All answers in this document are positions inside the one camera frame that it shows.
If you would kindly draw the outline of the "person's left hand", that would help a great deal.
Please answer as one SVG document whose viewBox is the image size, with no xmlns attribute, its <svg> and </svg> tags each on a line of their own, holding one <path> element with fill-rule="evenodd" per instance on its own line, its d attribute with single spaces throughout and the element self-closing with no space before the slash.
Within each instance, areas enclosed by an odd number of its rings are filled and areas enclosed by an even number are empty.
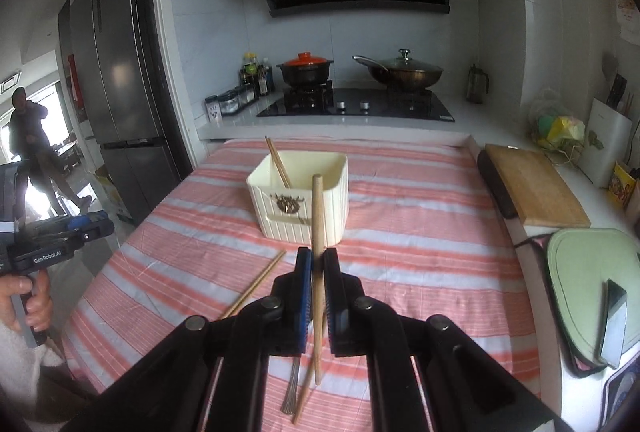
<svg viewBox="0 0 640 432">
<path fill-rule="evenodd" d="M 35 279 L 6 275 L 0 280 L 1 322 L 14 331 L 20 331 L 11 296 L 27 296 L 25 319 L 29 327 L 44 331 L 51 326 L 53 301 L 50 296 L 50 277 L 46 270 L 40 270 Z"/>
</svg>

